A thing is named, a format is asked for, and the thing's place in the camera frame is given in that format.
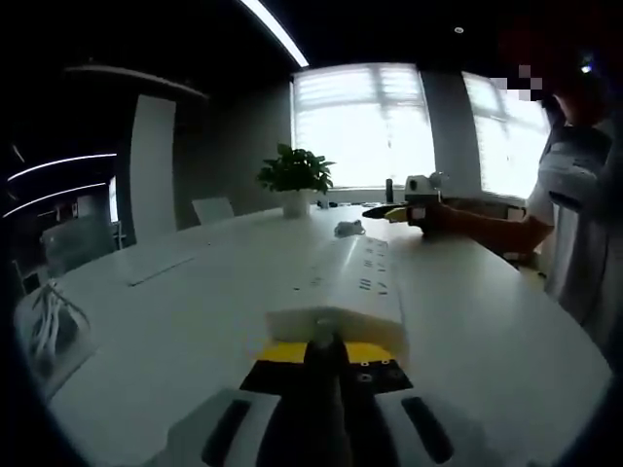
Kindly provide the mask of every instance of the gray wall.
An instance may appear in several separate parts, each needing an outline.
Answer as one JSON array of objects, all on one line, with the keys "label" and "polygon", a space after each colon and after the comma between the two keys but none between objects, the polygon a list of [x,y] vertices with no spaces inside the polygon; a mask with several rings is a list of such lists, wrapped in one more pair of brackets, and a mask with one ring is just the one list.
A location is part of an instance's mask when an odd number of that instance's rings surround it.
[{"label": "gray wall", "polygon": [[[462,77],[422,71],[421,79],[436,167],[450,176],[444,194],[496,200],[481,191],[478,141]],[[250,95],[213,97],[199,125],[196,114],[178,115],[173,159],[178,229],[199,223],[191,205],[194,198],[226,196],[237,215],[278,206],[275,194],[262,190],[255,175],[262,159],[275,157],[277,142],[290,142],[290,112],[290,86],[282,83]],[[328,197],[336,202],[383,201],[385,190],[334,191]],[[396,190],[394,199],[403,198]]]},{"label": "gray wall", "polygon": [[134,235],[134,222],[132,219],[131,189],[129,163],[132,143],[132,127],[136,113],[137,95],[128,95],[121,107],[119,118],[124,120],[121,125],[123,132],[117,146],[115,159],[115,177],[117,177],[117,215],[122,223],[124,233],[124,245],[130,246],[136,243]]},{"label": "gray wall", "polygon": [[288,83],[213,96],[203,112],[182,106],[179,113],[173,156],[178,229],[199,224],[193,199],[227,197],[236,215],[279,206],[255,176],[263,159],[276,157],[277,143],[291,144]]},{"label": "gray wall", "polygon": [[481,195],[480,157],[463,79],[459,73],[422,71],[421,80],[432,128],[435,166],[450,176],[444,194],[477,198]]}]

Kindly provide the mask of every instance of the dark ceiling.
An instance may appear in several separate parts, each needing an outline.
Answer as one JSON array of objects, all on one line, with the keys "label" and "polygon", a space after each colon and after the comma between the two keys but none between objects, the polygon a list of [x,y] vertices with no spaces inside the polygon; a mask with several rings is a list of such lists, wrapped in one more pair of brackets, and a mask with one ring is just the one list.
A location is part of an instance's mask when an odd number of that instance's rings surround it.
[{"label": "dark ceiling", "polygon": [[[384,0],[264,0],[311,67],[366,61],[415,62],[420,68],[495,76],[495,18],[471,3]],[[299,69],[238,0],[53,2],[19,4],[8,69],[12,143],[6,171],[120,150],[131,127],[135,83],[66,66],[105,64],[138,70],[206,94],[245,92]],[[456,34],[455,27],[464,29]],[[107,181],[111,160],[24,177],[9,188],[16,204],[81,184]]]}]

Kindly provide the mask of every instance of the person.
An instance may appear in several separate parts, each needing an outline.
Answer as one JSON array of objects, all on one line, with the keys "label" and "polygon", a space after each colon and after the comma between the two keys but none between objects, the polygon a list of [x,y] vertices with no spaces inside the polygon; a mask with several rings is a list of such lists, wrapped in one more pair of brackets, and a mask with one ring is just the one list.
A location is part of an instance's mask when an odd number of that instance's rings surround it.
[{"label": "person", "polygon": [[[502,36],[502,51],[524,73],[529,69],[531,77],[542,80],[543,90],[551,92],[560,106],[564,126],[591,128],[589,131],[607,138],[611,149],[616,128],[604,83],[581,71],[581,48],[572,43],[569,34],[559,33],[539,30],[533,24],[514,27]],[[554,130],[543,158],[551,151]],[[614,157],[612,151],[608,157]],[[526,201],[526,211],[523,220],[509,221],[439,203],[427,207],[425,218],[414,224],[425,232],[440,230],[469,236],[498,254],[531,253],[555,232],[555,254],[545,290],[584,327],[610,366],[622,367],[621,351],[615,349],[623,341],[623,333],[617,330],[622,326],[623,293],[620,284],[616,285],[623,280],[623,268],[613,253],[622,236],[620,229],[613,231],[582,210],[554,203],[540,177]]]}]

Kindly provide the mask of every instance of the white chair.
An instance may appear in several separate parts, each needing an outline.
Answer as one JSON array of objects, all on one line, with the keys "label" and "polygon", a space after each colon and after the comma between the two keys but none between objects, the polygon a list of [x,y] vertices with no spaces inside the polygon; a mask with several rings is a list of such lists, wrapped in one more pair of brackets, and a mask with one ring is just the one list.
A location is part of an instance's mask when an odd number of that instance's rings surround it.
[{"label": "white chair", "polygon": [[193,207],[202,225],[234,217],[234,209],[227,198],[194,199]]}]

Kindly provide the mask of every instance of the yellow tape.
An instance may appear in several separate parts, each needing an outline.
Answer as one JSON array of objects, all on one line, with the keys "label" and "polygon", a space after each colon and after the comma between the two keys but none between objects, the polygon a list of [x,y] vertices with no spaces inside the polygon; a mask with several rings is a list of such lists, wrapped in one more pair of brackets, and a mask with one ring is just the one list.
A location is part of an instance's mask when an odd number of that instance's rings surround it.
[{"label": "yellow tape", "polygon": [[[276,342],[266,347],[257,359],[277,363],[303,363],[307,347],[303,342]],[[347,353],[350,363],[394,360],[393,355],[385,349],[367,342],[347,342]]]},{"label": "yellow tape", "polygon": [[394,360],[393,355],[382,347],[366,342],[347,342],[348,360],[350,363],[381,362]]},{"label": "yellow tape", "polygon": [[264,349],[258,360],[281,363],[303,363],[308,345],[302,342],[276,342]]},{"label": "yellow tape", "polygon": [[385,218],[390,222],[407,222],[407,207],[396,207],[385,213]]}]

